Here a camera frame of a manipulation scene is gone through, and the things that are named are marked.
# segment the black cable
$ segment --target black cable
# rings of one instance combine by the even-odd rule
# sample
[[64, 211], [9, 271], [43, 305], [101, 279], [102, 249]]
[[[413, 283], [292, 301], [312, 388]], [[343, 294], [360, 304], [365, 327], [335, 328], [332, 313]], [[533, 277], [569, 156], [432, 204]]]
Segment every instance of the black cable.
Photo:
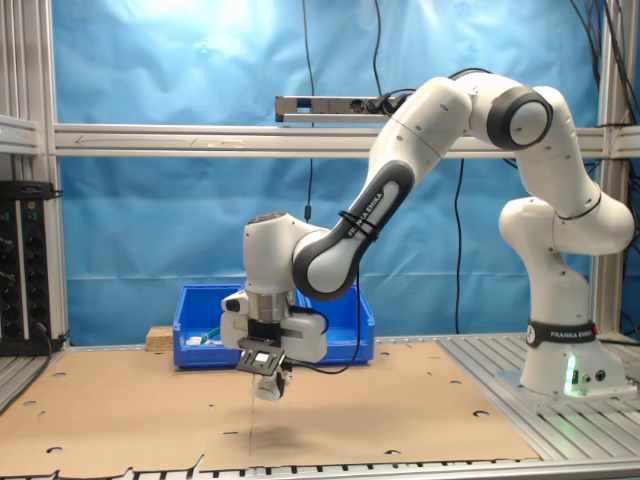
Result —
[[580, 23], [582, 24], [582, 28], [584, 28], [585, 33], [587, 34], [587, 39], [589, 41], [589, 49], [591, 50], [591, 69], [593, 71], [593, 78], [596, 81], [596, 85], [600, 85], [600, 73], [598, 72], [598, 55], [596, 53], [596, 48], [593, 44], [593, 39], [591, 38], [591, 32], [589, 32], [589, 27], [582, 18], [582, 14], [578, 9], [578, 6], [575, 4], [573, 0], [569, 0], [571, 2], [571, 6], [576, 11], [578, 18], [580, 19]]
[[457, 77], [462, 76], [462, 74], [467, 73], [467, 72], [482, 72], [482, 73], [492, 73], [489, 70], [485, 70], [484, 68], [478, 68], [478, 67], [469, 67], [469, 68], [463, 68], [462, 70], [458, 70], [455, 73], [452, 73], [451, 75], [449, 75], [449, 78], [452, 80], [456, 80]]
[[[309, 32], [307, 30], [307, 1], [302, 0], [302, 19], [304, 20], [304, 48], [307, 52], [307, 68], [309, 69], [309, 82], [311, 83], [311, 96], [316, 94], [316, 86], [313, 81], [313, 70], [311, 69], [311, 56], [309, 54]], [[309, 186], [307, 187], [307, 205], [304, 207], [304, 219], [309, 223], [311, 219], [311, 186], [313, 185], [313, 158], [309, 159]]]
[[456, 197], [453, 201], [453, 210], [456, 213], [456, 223], [458, 224], [458, 263], [456, 265], [456, 312], [454, 317], [457, 334], [460, 333], [458, 313], [460, 310], [460, 264], [462, 263], [462, 226], [460, 225], [460, 213], [458, 212], [458, 198], [460, 197], [460, 188], [462, 187], [463, 174], [464, 174], [464, 158], [461, 158], [460, 159], [460, 176], [458, 177], [458, 188], [456, 189]]
[[512, 162], [512, 160], [508, 159], [508, 158], [503, 158], [502, 161], [504, 163], [506, 163], [507, 165], [509, 165], [511, 168], [515, 168], [516, 170], [518, 170], [518, 165], [514, 162]]
[[24, 392], [27, 391], [27, 389], [33, 385], [33, 383], [40, 378], [40, 376], [44, 373], [44, 371], [49, 367], [49, 363], [51, 362], [51, 357], [53, 356], [53, 347], [51, 345], [51, 340], [49, 339], [49, 335], [47, 335], [47, 330], [44, 327], [44, 325], [42, 325], [41, 323], [36, 323], [32, 330], [31, 330], [32, 334], [34, 336], [38, 336], [40, 337], [41, 340], [45, 341], [47, 343], [48, 346], [48, 353], [47, 353], [47, 358], [45, 359], [44, 363], [42, 365], [40, 365], [40, 367], [38, 367], [38, 370], [36, 370], [36, 372], [33, 374], [33, 376], [29, 379], [29, 381], [22, 386], [22, 388], [13, 395], [13, 397], [11, 397], [11, 399], [2, 407], [0, 408], [0, 415], [2, 415], [11, 405], [13, 405], [13, 403], [20, 397], [22, 396], [22, 394]]
[[591, 175], [591, 172], [593, 172], [596, 168], [598, 168], [598, 166], [602, 163], [602, 159], [596, 160], [596, 163], [593, 164], [593, 166], [587, 170], [587, 175]]
[[[605, 20], [607, 21], [607, 26], [609, 27], [609, 37], [611, 38], [611, 48], [613, 50], [614, 60], [618, 68], [618, 75], [620, 76], [621, 82], [623, 84], [622, 93], [624, 94], [625, 103], [627, 104], [627, 108], [629, 109], [629, 116], [631, 117], [633, 123], [636, 124], [637, 121], [633, 111], [633, 107], [635, 106], [636, 111], [639, 111], [639, 112], [640, 112], [640, 108], [638, 107], [638, 101], [636, 99], [636, 94], [633, 89], [633, 85], [631, 85], [631, 82], [626, 72], [624, 57], [620, 53], [620, 45], [618, 44], [618, 41], [615, 37], [615, 28], [613, 25], [613, 20], [611, 19], [611, 13], [609, 12], [609, 8], [606, 2], [604, 7], [604, 16], [605, 16]], [[631, 93], [631, 98], [633, 99], [633, 105], [631, 103], [631, 100], [629, 99], [629, 93]]]
[[309, 370], [313, 370], [314, 372], [322, 373], [324, 375], [338, 375], [340, 373], [346, 372], [353, 366], [356, 359], [358, 358], [358, 352], [360, 352], [360, 334], [362, 333], [362, 325], [361, 325], [361, 312], [360, 312], [360, 270], [356, 273], [356, 303], [358, 304], [358, 327], [357, 327], [357, 335], [358, 339], [356, 340], [356, 349], [353, 352], [353, 357], [349, 363], [347, 363], [344, 367], [339, 370], [322, 370], [315, 365], [306, 362], [293, 362], [294, 365], [298, 365], [300, 367], [308, 368]]
[[621, 311], [620, 314], [631, 324], [633, 331], [636, 333], [636, 335], [638, 335], [638, 337], [640, 337], [640, 329], [638, 329], [638, 325], [633, 320], [633, 318], [631, 318], [629, 315], [627, 315], [623, 311]]
[[378, 0], [374, 0], [376, 4], [376, 14], [378, 15], [378, 38], [376, 40], [376, 49], [373, 52], [373, 74], [376, 77], [376, 85], [378, 86], [378, 95], [382, 96], [382, 87], [380, 87], [380, 78], [378, 77], [378, 49], [380, 48], [380, 33], [382, 32], [382, 20], [380, 19], [380, 5]]

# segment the wooden block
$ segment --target wooden block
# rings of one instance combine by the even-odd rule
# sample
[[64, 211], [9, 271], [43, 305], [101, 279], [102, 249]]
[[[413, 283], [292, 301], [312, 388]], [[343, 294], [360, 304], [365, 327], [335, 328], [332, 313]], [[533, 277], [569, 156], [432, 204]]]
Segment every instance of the wooden block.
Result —
[[151, 327], [147, 333], [147, 352], [170, 352], [173, 350], [173, 327]]

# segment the metal grating platform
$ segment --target metal grating platform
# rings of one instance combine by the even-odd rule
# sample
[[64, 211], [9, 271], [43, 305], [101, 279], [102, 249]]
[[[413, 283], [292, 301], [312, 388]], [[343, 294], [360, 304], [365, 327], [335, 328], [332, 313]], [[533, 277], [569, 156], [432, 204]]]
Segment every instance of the metal grating platform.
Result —
[[[591, 402], [533, 414], [499, 383], [501, 371], [524, 364], [523, 335], [460, 335], [379, 338], [378, 343], [436, 341], [476, 382], [487, 398], [540, 455], [522, 462], [466, 462], [384, 465], [318, 465], [313, 467], [252, 468], [244, 471], [201, 472], [199, 465], [180, 472], [127, 472], [122, 480], [190, 480], [260, 477], [319, 479], [402, 477], [433, 478], [640, 478], [640, 400]], [[78, 351], [143, 349], [144, 346], [75, 348]], [[640, 348], [611, 346], [630, 371], [640, 372]], [[0, 359], [0, 402], [16, 384], [28, 381], [39, 360]]]

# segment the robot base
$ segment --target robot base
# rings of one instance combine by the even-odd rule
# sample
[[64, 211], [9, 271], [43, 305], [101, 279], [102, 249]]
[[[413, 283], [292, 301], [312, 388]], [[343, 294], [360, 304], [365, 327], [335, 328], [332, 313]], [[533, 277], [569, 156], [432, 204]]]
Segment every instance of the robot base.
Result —
[[529, 348], [524, 369], [506, 371], [498, 380], [535, 413], [595, 400], [637, 396], [622, 360], [599, 341], [544, 343]]
[[638, 397], [638, 390], [635, 385], [625, 384], [609, 391], [593, 391], [589, 395], [579, 393], [565, 395], [543, 395], [529, 390], [520, 383], [521, 370], [502, 371], [496, 374], [496, 379], [519, 403], [527, 407], [536, 415], [561, 412], [567, 406], [575, 404], [586, 404], [597, 400], [625, 400]]

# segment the white robotic arm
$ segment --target white robotic arm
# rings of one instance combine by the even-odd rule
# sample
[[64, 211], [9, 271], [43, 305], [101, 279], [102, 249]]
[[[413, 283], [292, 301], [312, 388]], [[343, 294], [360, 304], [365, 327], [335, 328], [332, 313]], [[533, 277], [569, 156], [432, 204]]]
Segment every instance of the white robotic arm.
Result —
[[[247, 284], [222, 302], [221, 334], [226, 346], [244, 350], [239, 369], [265, 377], [259, 396], [283, 394], [285, 356], [318, 361], [326, 353], [324, 319], [294, 306], [294, 287], [321, 301], [344, 295], [382, 228], [464, 134], [514, 151], [523, 184], [533, 195], [510, 202], [500, 219], [503, 236], [522, 257], [531, 280], [530, 331], [538, 332], [531, 350], [539, 358], [527, 361], [523, 384], [558, 393], [566, 370], [558, 361], [566, 365], [567, 349], [577, 348], [576, 343], [606, 360], [612, 374], [600, 381], [603, 385], [620, 384], [620, 376], [624, 380], [619, 360], [595, 341], [586, 281], [566, 266], [561, 253], [621, 251], [633, 236], [631, 213], [585, 172], [575, 125], [559, 92], [467, 71], [428, 81], [389, 119], [370, 151], [362, 191], [332, 230], [280, 212], [260, 215], [246, 226]], [[591, 333], [570, 341], [585, 328]], [[566, 338], [553, 338], [554, 333]], [[553, 363], [562, 379], [541, 379], [550, 376], [548, 370], [538, 372], [529, 368], [532, 363], [544, 368]]]

